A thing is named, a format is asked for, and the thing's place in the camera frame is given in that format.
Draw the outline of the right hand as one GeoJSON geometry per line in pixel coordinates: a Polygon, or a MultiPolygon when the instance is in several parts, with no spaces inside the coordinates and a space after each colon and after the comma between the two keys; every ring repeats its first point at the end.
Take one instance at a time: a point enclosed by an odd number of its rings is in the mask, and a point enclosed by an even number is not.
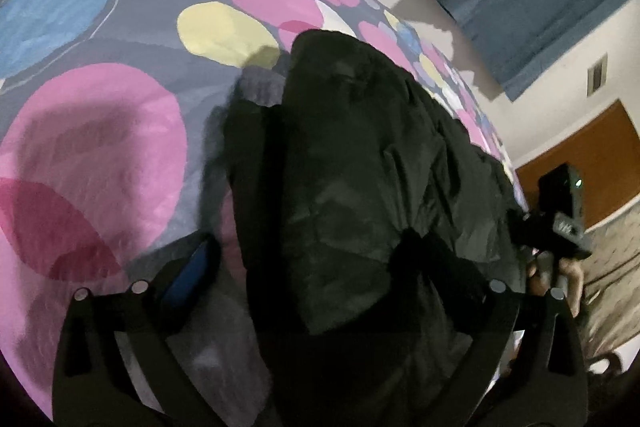
{"type": "MultiPolygon", "coordinates": [[[[566,300],[573,317],[577,317],[585,283],[582,265],[578,260],[561,258],[559,272],[561,277],[566,278],[566,300]]],[[[550,289],[550,283],[541,275],[538,260],[529,262],[527,265],[527,280],[529,289],[534,295],[543,296],[550,289]]]]}

